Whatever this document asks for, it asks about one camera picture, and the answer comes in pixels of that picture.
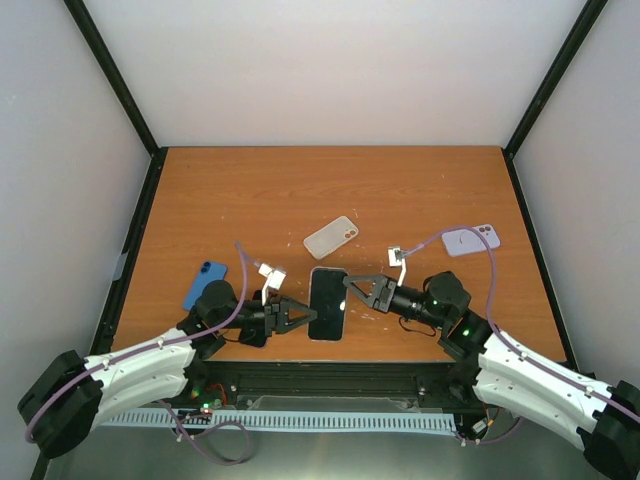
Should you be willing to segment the black smartphone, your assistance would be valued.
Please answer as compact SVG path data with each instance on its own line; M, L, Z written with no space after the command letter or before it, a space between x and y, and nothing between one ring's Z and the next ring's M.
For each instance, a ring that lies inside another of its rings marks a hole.
M253 293L250 300L246 301L241 311L241 317L245 319L238 340L241 344L263 348L266 346L265 314L262 305L262 294L259 290Z
M342 339L347 299L343 281L347 275L343 269L317 267L312 270L309 307L317 313L317 318L308 325L311 340L336 342Z

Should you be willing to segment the beige silicone phone case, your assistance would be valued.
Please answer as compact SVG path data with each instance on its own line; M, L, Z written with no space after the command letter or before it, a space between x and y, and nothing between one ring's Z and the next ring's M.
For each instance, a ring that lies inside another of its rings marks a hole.
M314 259L322 260L358 234L358 227L347 216L340 216L307 236L303 246Z

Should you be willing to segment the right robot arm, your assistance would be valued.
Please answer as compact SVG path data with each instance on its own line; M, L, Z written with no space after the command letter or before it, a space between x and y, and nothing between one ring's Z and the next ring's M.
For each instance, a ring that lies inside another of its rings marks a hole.
M506 409L575 446L609 479L639 475L639 389L609 385L518 342L473 312L470 294L451 272L421 289L383 274L348 276L345 287L370 309L438 331L438 343L461 370L450 390Z

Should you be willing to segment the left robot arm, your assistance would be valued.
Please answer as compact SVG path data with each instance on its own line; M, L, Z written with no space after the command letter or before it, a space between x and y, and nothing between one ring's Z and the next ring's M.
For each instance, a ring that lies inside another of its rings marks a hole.
M208 378L195 365L224 346L220 331L238 329L266 339L317 317L290 297L246 299L228 282L215 280L181 322L151 340L88 357L74 350L56 356L18 402L25 438L54 459L128 410L176 396L197 402L207 393Z

